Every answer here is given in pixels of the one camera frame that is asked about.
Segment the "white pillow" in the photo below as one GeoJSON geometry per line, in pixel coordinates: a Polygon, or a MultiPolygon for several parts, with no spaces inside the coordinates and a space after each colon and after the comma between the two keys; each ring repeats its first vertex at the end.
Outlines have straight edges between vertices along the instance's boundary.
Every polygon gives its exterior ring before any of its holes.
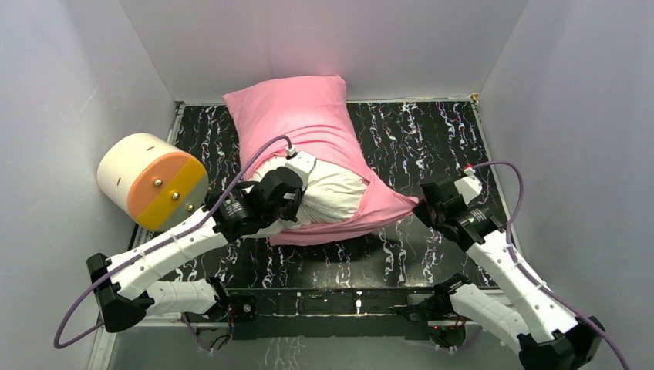
{"type": "Polygon", "coordinates": [[[350,220],[369,183],[351,170],[317,160],[297,212],[297,221],[277,220],[252,238],[269,237],[272,245],[312,246],[336,241],[332,225],[350,220]]]}

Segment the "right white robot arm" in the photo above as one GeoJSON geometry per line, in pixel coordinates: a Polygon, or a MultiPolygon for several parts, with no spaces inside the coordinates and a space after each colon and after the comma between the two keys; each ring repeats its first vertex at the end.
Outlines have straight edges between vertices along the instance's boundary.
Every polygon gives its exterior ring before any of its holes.
{"type": "Polygon", "coordinates": [[[414,321],[469,318],[514,351],[525,369],[580,369],[588,364],[604,328],[596,318],[584,319],[548,295],[542,279],[527,276],[531,269],[507,242],[507,227],[487,207],[474,203],[481,182],[464,175],[420,188],[423,197],[414,215],[482,267],[508,303],[455,274],[435,285],[430,296],[408,296],[393,312],[414,321]]]}

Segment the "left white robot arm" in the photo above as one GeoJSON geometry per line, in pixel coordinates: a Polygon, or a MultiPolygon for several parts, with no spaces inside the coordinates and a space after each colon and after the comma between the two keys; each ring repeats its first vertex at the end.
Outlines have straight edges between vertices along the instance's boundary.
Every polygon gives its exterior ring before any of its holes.
{"type": "Polygon", "coordinates": [[[313,167],[286,163],[259,181],[232,184],[185,221],[131,251],[97,253],[86,266],[104,328],[117,333],[145,317],[174,312],[227,317],[221,283],[163,281],[176,267],[246,237],[268,237],[278,220],[294,221],[313,167]]]}

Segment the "pink pillowcase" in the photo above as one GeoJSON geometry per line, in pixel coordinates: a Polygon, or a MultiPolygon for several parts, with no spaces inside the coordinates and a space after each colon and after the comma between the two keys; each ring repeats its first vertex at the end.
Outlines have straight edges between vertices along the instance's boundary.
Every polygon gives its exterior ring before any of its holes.
{"type": "Polygon", "coordinates": [[[332,225],[342,241],[388,226],[412,213],[418,200],[397,193],[371,169],[346,107],[346,83],[339,76],[273,79],[223,96],[246,164],[269,140],[286,135],[297,150],[351,170],[368,183],[359,211],[332,225]]]}

